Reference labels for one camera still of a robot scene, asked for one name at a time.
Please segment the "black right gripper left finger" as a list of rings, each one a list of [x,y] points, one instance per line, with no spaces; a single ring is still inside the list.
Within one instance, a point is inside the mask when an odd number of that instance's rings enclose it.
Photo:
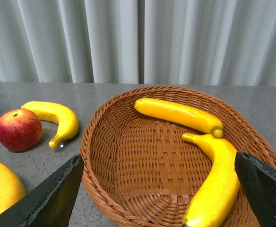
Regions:
[[[0,214],[0,227],[67,227],[84,170],[75,155],[15,205]]]

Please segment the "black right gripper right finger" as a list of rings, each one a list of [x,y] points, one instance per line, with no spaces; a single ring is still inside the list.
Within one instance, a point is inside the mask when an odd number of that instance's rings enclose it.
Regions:
[[[236,154],[234,166],[260,226],[276,227],[276,170],[246,152]]]

